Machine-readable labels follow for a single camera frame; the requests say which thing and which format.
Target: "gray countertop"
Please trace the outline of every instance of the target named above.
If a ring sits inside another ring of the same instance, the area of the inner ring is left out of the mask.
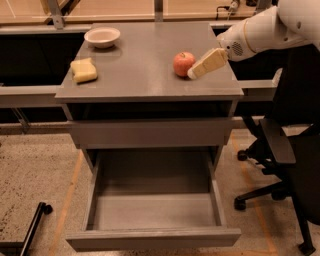
[[[208,22],[97,26],[119,29],[120,39],[109,49],[83,43],[76,59],[91,57],[98,78],[78,85],[70,69],[57,89],[56,99],[61,103],[233,100],[242,96],[228,64],[198,80],[180,78],[173,71],[177,53],[189,51],[199,59],[209,49],[219,47]]]

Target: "floor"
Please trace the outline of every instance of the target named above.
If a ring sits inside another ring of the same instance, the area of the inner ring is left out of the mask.
[[[228,226],[242,231],[234,246],[77,253],[65,236],[81,229],[85,214],[91,171],[82,153],[63,126],[36,126],[27,134],[19,127],[0,126],[0,242],[23,241],[37,205],[43,201],[54,211],[41,219],[31,256],[301,255],[297,244],[302,238],[290,199],[276,202],[266,196],[248,202],[245,212],[233,209],[234,197],[276,180],[261,175],[254,162],[237,161],[237,151],[252,141],[246,129],[233,130],[216,170]],[[320,227],[310,228],[318,248],[313,255],[320,255]]]

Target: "red apple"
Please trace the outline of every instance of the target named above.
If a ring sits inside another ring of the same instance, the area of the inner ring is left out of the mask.
[[[181,77],[188,76],[188,70],[196,62],[195,57],[190,52],[180,52],[173,59],[174,72]]]

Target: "white bowl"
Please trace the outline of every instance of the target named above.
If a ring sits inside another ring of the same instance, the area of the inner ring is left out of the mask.
[[[100,27],[89,30],[84,39],[97,48],[108,48],[120,37],[120,31],[115,28]]]

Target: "black pole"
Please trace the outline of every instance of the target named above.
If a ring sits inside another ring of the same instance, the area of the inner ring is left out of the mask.
[[[29,247],[31,245],[32,239],[36,233],[37,227],[39,225],[39,222],[41,220],[41,216],[43,213],[50,214],[52,212],[52,207],[50,205],[46,205],[43,202],[40,202],[37,208],[37,211],[33,217],[33,220],[30,224],[28,233],[23,241],[23,247],[20,253],[20,256],[26,256],[27,252],[29,250]]]

